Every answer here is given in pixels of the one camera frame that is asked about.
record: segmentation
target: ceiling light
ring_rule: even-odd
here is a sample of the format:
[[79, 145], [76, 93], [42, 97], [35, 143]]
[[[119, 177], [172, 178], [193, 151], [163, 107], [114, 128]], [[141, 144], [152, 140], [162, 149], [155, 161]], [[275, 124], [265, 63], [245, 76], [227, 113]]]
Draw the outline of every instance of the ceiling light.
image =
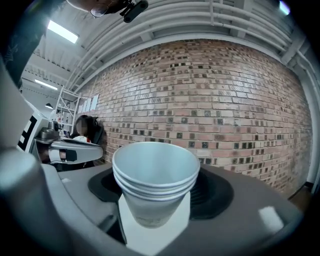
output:
[[48, 109], [51, 109], [51, 110], [54, 109], [50, 103], [45, 104], [45, 106], [46, 106]]
[[60, 26], [59, 24], [53, 22], [50, 20], [48, 25], [48, 30], [51, 30], [58, 35], [64, 37], [65, 39], [69, 40], [72, 43], [75, 43], [78, 39], [78, 36], [74, 33], [71, 33], [69, 30], [65, 29], [63, 26]]
[[284, 13], [284, 15], [288, 15], [290, 13], [290, 8], [283, 1], [279, 3], [280, 10]]
[[56, 90], [56, 91], [58, 90], [57, 87], [54, 87], [54, 86], [52, 86], [52, 85], [50, 85], [50, 84], [47, 84], [47, 83], [45, 83], [45, 82], [41, 82], [41, 81], [39, 81], [39, 80], [37, 80], [37, 79], [35, 79], [34, 81], [35, 81], [36, 83], [40, 84], [40, 85], [49, 87], [49, 88], [51, 88], [51, 89], [53, 89], [53, 90]]

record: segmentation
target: white ceiling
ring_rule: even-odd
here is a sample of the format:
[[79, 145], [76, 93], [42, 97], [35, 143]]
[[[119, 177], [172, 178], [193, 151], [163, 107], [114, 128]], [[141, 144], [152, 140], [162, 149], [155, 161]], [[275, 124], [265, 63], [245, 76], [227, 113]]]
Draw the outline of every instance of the white ceiling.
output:
[[[226, 40], [233, 37], [235, 42], [254, 43], [279, 60], [292, 43], [295, 24], [290, 16], [281, 13], [275, 1], [214, 0], [213, 12], [210, 0], [148, 2], [147, 10], [131, 23], [124, 23], [118, 13], [95, 19], [66, 3], [51, 20], [77, 34], [77, 42], [73, 44], [48, 30], [25, 67], [23, 87], [46, 94], [59, 93], [34, 83], [38, 79], [77, 92], [119, 58], [164, 41], [197, 35], [223, 36]], [[221, 3], [222, 7], [240, 8], [249, 14], [221, 8]]]

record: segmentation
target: brick wall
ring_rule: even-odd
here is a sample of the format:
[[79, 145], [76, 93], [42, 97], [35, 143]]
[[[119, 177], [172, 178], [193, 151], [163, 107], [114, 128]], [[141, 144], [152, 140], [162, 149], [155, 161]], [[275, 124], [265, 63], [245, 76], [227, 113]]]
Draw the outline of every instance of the brick wall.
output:
[[132, 142], [188, 148], [201, 163], [286, 196], [305, 181], [312, 127], [298, 78], [273, 58], [216, 40], [157, 45], [108, 67], [82, 93], [107, 134], [104, 159]]

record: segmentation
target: wooden floor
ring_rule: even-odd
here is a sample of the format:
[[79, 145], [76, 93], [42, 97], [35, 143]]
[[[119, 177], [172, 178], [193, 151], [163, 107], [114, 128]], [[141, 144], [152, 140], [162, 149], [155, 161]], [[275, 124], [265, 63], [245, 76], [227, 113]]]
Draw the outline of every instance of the wooden floor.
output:
[[298, 207], [302, 212], [305, 212], [311, 201], [311, 192], [310, 188], [304, 186], [298, 193], [296, 193], [291, 199], [290, 202]]

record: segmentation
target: cup rim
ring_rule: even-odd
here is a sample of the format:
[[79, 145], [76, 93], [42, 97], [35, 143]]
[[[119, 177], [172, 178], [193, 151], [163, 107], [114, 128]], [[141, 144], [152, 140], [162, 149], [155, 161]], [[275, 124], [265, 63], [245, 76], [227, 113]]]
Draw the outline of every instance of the cup rim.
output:
[[163, 142], [156, 142], [156, 141], [143, 141], [143, 142], [135, 142], [135, 143], [131, 143], [131, 144], [128, 144], [128, 145], [125, 145], [125, 146], [122, 146], [121, 148], [119, 148], [116, 152], [114, 152], [113, 156], [112, 156], [112, 167], [114, 168], [113, 171], [116, 171], [120, 176], [124, 177], [126, 180], [130, 181], [130, 182], [133, 182], [133, 183], [136, 183], [136, 184], [139, 184], [139, 185], [142, 185], [142, 186], [145, 186], [145, 187], [149, 187], [149, 188], [170, 188], [170, 187], [176, 187], [176, 186], [179, 186], [179, 185], [183, 185], [184, 183], [187, 183], [189, 181], [191, 181], [195, 176], [198, 175], [199, 173], [199, 170], [200, 170], [200, 161], [198, 160], [198, 158], [193, 154], [191, 153], [189, 150], [185, 149], [184, 147], [181, 147], [181, 146], [177, 146], [177, 145], [173, 145], [173, 144], [169, 144], [169, 143], [166, 143], [167, 145], [170, 145], [171, 147], [176, 147], [176, 148], [179, 148], [181, 150], [184, 150], [186, 151], [188, 154], [190, 154], [191, 157], [193, 157], [196, 162], [197, 162], [197, 171], [189, 176], [188, 178], [185, 178], [183, 180], [180, 180], [180, 181], [177, 181], [177, 182], [173, 182], [173, 183], [166, 183], [166, 184], [154, 184], [154, 183], [146, 183], [146, 182], [142, 182], [142, 181], [139, 181], [135, 178], [131, 178], [130, 176], [128, 176], [127, 174], [123, 173], [117, 166], [117, 164], [115, 163], [115, 157], [116, 155], [121, 151], [123, 150], [124, 148], [128, 148], [128, 147], [132, 147], [133, 145], [136, 145], [136, 144], [163, 144]]
[[191, 189], [192, 187], [194, 186], [194, 184], [190, 185], [188, 187], [188, 189], [185, 189], [183, 192], [180, 192], [179, 194], [176, 194], [176, 195], [173, 195], [173, 196], [168, 196], [168, 197], [155, 197], [155, 198], [149, 198], [149, 197], [146, 197], [146, 196], [143, 196], [143, 195], [139, 195], [135, 192], [132, 192], [131, 190], [129, 190], [128, 188], [126, 188], [118, 179], [117, 177], [114, 177], [116, 183], [119, 185], [119, 187], [124, 190], [126, 193], [130, 194], [131, 196], [133, 197], [136, 197], [136, 198], [139, 198], [139, 199], [142, 199], [142, 200], [146, 200], [146, 201], [151, 201], [151, 202], [167, 202], [167, 201], [171, 201], [171, 200], [175, 200], [179, 197], [182, 197], [183, 195], [187, 194]]
[[197, 180], [197, 177], [194, 178], [194, 180], [190, 180], [188, 182], [186, 182], [185, 184], [187, 184], [186, 186], [182, 186], [179, 188], [176, 188], [174, 190], [168, 190], [168, 191], [150, 191], [150, 190], [144, 190], [142, 188], [139, 187], [134, 187], [132, 184], [128, 183], [123, 177], [121, 177], [117, 172], [113, 172], [113, 175], [116, 176], [117, 180], [124, 185], [126, 188], [128, 188], [129, 190], [133, 190], [133, 192], [137, 192], [137, 193], [144, 193], [144, 194], [150, 194], [153, 196], [166, 196], [166, 195], [173, 195], [176, 193], [179, 193], [183, 190], [185, 190], [186, 188], [188, 188], [192, 183], [195, 183]]

